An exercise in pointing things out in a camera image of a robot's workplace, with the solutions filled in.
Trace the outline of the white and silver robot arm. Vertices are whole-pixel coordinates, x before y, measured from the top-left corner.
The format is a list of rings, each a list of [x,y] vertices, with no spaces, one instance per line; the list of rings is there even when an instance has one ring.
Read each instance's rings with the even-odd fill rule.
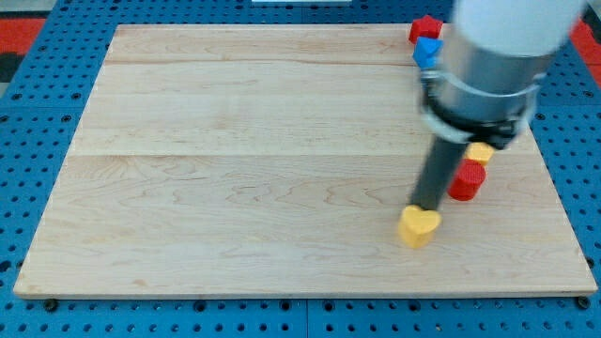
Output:
[[[538,91],[585,0],[459,0],[435,66],[424,69],[433,148],[506,148],[532,119]]]

